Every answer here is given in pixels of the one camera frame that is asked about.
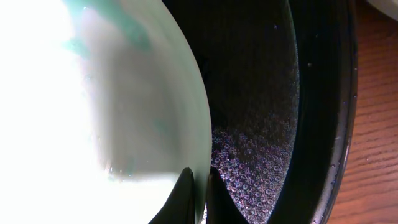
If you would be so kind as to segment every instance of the brown wood surface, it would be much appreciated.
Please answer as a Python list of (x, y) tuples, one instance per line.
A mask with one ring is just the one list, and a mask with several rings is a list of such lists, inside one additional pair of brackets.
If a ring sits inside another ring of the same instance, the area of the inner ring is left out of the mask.
[(360, 1), (356, 11), (354, 135), (328, 223), (398, 223), (398, 22)]

